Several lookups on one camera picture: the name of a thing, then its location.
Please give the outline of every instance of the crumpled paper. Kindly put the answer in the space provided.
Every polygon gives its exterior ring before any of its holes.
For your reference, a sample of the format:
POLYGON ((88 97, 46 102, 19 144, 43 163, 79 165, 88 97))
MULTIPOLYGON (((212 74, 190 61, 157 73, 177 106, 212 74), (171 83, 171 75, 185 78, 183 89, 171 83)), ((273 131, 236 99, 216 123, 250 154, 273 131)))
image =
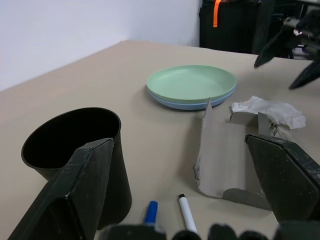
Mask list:
POLYGON ((306 117, 292 105, 280 101, 266 101, 260 97, 252 96, 245 102, 234 102, 231 106, 234 113, 263 113, 276 124, 282 124, 292 129, 301 129, 306 126, 306 117))

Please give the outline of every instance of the cardboard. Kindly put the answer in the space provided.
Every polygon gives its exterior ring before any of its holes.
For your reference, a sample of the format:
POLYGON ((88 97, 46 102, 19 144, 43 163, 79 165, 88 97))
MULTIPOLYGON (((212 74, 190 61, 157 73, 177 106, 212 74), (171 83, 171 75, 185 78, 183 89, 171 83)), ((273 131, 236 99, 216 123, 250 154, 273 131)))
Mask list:
POLYGON ((204 195, 271 210, 245 143, 246 134, 269 135, 270 121, 262 113, 233 113, 228 122, 215 122, 210 100, 202 120, 200 148, 193 166, 204 195))

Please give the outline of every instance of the tabletop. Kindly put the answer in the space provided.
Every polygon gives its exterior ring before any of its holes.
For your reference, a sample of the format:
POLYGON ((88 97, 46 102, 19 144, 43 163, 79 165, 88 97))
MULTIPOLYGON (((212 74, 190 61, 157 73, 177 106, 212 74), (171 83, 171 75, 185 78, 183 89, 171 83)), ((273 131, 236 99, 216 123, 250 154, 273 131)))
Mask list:
POLYGON ((204 111, 179 111, 155 102, 146 91, 148 77, 177 65, 210 65, 237 78, 229 99, 212 109, 215 121, 230 116, 233 102, 257 96, 290 103, 306 116, 296 130, 308 154, 319 163, 320 81, 290 91, 308 61, 275 58, 254 69, 257 56, 197 47, 124 41, 110 48, 0 92, 0 239, 6 239, 46 180, 21 159, 27 137, 64 112, 102 107, 117 113, 132 207, 123 220, 140 224, 151 200, 158 201, 157 222, 168 238, 184 229, 178 195, 189 200, 202 239, 210 225, 228 224, 237 233, 259 231, 269 238, 277 221, 270 211, 203 196, 196 188, 197 158, 204 111))

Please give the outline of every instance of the black plastic cup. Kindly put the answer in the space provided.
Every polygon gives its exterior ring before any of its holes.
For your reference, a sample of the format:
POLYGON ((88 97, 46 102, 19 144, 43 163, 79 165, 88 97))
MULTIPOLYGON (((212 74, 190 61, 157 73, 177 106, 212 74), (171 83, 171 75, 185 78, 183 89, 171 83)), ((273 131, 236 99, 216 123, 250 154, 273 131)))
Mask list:
POLYGON ((25 141, 21 157, 48 181, 86 143, 113 138, 105 201, 98 224, 102 229, 120 223, 128 214, 132 196, 121 146, 121 121, 112 111, 88 107, 61 114, 36 129, 25 141))

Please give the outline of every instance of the marker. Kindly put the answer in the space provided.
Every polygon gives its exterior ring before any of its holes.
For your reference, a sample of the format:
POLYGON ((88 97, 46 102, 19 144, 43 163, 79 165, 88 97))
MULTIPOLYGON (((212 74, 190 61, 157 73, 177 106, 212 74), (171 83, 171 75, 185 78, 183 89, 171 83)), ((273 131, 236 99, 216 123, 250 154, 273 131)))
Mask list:
POLYGON ((194 218, 192 217, 192 213, 189 207, 188 200, 184 194, 179 195, 179 203, 182 210, 186 229, 190 232, 194 232, 198 234, 196 224, 195 224, 194 218))
POLYGON ((146 211, 144 224, 155 225, 157 221, 157 211, 158 211, 158 203, 156 201, 151 201, 149 203, 148 210, 146 211))

